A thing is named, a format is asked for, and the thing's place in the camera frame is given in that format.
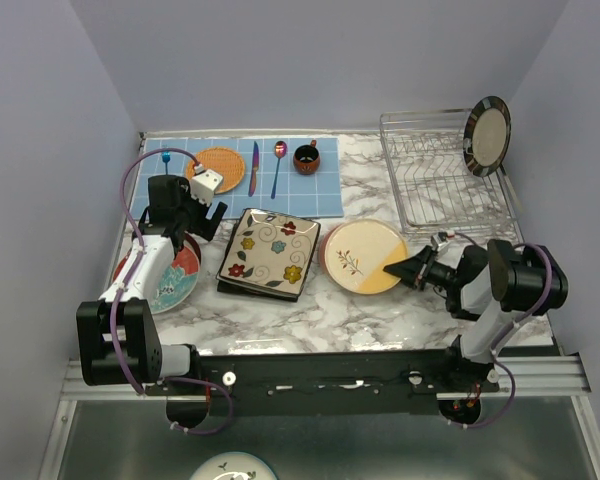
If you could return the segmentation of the white red rimmed plate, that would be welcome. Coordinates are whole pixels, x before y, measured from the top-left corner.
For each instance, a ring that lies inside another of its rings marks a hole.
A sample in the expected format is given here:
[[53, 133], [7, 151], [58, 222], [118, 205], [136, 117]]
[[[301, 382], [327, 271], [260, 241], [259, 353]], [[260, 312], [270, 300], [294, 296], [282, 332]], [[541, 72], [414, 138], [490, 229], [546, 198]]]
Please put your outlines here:
[[119, 302], [131, 299], [146, 300], [152, 314], [161, 314], [182, 303], [196, 286], [200, 270], [200, 258], [189, 243], [180, 250], [170, 265], [166, 261], [173, 254], [167, 241], [146, 244], [141, 262], [133, 275], [124, 282], [136, 263], [140, 246], [133, 248], [119, 264], [113, 284], [102, 294], [101, 299], [113, 302], [120, 294]]

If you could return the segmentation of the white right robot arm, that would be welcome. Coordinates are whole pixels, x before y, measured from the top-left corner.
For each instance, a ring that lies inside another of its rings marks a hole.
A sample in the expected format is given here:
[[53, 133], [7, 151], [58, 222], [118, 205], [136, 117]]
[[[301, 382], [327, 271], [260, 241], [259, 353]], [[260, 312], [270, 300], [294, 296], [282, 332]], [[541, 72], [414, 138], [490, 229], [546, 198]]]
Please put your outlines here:
[[383, 271], [413, 290], [431, 287], [443, 296], [451, 317], [474, 323], [445, 350], [439, 370], [442, 384], [460, 392], [486, 374], [531, 318], [564, 305], [569, 282], [542, 245], [491, 239], [485, 247], [467, 246], [454, 268], [439, 262], [438, 253], [426, 246]]

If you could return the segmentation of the red rimmed round plate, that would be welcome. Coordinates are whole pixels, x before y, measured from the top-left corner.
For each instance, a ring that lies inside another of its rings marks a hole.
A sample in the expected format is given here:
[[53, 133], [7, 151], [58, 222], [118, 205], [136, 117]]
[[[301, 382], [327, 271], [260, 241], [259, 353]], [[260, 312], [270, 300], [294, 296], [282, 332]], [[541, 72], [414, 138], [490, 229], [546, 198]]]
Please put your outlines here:
[[184, 244], [185, 244], [186, 248], [188, 248], [189, 250], [191, 250], [192, 252], [195, 253], [195, 255], [198, 259], [199, 265], [202, 265], [201, 249], [200, 249], [198, 242], [195, 240], [195, 238], [192, 235], [190, 235], [189, 233], [186, 233]]

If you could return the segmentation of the yellow round plate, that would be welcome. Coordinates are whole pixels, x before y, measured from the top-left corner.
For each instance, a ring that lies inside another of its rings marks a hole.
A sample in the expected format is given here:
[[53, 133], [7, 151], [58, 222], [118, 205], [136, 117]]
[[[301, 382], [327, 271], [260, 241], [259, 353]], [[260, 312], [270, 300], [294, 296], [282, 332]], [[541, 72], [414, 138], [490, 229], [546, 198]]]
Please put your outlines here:
[[352, 220], [330, 231], [327, 275], [349, 292], [380, 294], [399, 283], [383, 267], [408, 257], [408, 245], [393, 226], [370, 218]]

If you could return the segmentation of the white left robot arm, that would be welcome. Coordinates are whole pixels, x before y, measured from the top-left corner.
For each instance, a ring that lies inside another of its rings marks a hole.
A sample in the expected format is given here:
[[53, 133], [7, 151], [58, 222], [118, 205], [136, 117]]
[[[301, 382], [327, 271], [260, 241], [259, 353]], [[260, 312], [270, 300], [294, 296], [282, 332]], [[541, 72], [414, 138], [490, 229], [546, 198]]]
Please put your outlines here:
[[148, 180], [149, 205], [134, 225], [132, 248], [112, 285], [76, 312], [83, 379], [90, 386], [143, 386], [167, 378], [181, 395], [194, 393], [202, 380], [192, 364], [193, 348], [160, 343], [150, 302], [186, 237], [214, 238], [227, 205], [207, 213], [223, 177], [205, 170], [188, 180], [156, 175]]

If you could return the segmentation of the wire dish rack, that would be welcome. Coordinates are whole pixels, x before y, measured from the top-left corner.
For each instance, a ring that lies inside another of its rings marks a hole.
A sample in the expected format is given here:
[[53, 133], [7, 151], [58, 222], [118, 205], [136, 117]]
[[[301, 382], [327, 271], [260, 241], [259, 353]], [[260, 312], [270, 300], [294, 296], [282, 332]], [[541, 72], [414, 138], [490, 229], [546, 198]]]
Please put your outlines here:
[[380, 140], [404, 234], [459, 230], [497, 236], [515, 226], [503, 174], [480, 178], [465, 165], [469, 113], [465, 108], [380, 115]]

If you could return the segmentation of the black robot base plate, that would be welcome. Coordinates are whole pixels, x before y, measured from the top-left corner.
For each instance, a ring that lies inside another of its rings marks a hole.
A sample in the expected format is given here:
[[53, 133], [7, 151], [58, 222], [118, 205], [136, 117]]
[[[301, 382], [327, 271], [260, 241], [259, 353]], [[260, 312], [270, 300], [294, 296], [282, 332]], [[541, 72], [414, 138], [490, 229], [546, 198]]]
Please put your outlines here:
[[324, 354], [199, 356], [194, 377], [228, 391], [237, 416], [418, 413], [435, 415], [438, 396], [495, 393], [492, 364], [453, 347]]

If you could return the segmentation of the dark olive round plate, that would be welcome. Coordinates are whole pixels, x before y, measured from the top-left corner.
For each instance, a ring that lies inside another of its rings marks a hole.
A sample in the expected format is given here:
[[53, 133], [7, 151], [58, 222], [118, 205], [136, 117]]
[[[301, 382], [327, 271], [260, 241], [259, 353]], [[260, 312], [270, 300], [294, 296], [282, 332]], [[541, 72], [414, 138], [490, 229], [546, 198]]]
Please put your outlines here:
[[511, 139], [511, 116], [507, 104], [498, 96], [481, 99], [467, 118], [462, 149], [468, 171], [479, 178], [501, 166]]

